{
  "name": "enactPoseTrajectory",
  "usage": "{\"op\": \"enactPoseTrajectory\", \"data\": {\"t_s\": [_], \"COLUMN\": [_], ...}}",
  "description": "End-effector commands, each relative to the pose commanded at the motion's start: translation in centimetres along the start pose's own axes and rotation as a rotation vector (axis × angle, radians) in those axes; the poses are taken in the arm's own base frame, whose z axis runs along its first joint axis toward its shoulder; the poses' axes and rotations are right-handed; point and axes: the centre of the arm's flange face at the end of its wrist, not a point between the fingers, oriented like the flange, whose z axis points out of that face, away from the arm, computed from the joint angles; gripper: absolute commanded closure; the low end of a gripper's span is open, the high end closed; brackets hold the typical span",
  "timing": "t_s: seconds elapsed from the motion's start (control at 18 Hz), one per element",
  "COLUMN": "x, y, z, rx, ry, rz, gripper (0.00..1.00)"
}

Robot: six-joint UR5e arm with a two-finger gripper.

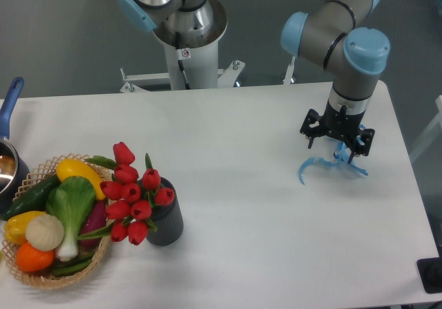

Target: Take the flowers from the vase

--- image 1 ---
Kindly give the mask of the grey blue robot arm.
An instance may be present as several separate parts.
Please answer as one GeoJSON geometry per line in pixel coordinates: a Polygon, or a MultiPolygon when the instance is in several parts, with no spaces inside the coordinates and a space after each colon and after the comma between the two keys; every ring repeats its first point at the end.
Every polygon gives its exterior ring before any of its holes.
{"type": "MultiPolygon", "coordinates": [[[[379,0],[323,0],[312,15],[296,12],[288,18],[281,46],[334,76],[325,111],[309,110],[300,132],[313,142],[327,136],[338,141],[332,160],[309,158],[303,167],[354,167],[355,156],[367,156],[374,130],[362,119],[384,71],[389,39],[379,30],[361,26],[379,0]]],[[[117,0],[124,16],[163,44],[171,88],[218,88],[218,43],[227,16],[218,0],[117,0]]]]}

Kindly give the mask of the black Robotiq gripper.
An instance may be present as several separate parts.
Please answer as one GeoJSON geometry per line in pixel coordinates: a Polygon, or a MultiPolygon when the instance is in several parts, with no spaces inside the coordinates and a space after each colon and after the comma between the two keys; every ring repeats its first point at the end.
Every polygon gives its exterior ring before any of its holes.
{"type": "MultiPolygon", "coordinates": [[[[326,160],[323,157],[310,157],[304,161],[298,169],[298,179],[302,185],[305,185],[303,174],[305,170],[313,165],[322,165],[324,167],[335,167],[338,165],[347,165],[353,171],[367,176],[366,169],[359,167],[354,158],[357,156],[368,156],[370,153],[375,130],[364,127],[361,122],[365,111],[357,114],[351,114],[350,108],[346,105],[332,106],[327,103],[323,114],[323,129],[325,134],[335,138],[339,142],[334,152],[334,160],[326,160]]],[[[313,146],[314,139],[318,137],[320,125],[312,127],[313,124],[320,122],[321,116],[313,109],[309,109],[305,120],[301,126],[300,132],[308,139],[308,148],[313,146]]]]}

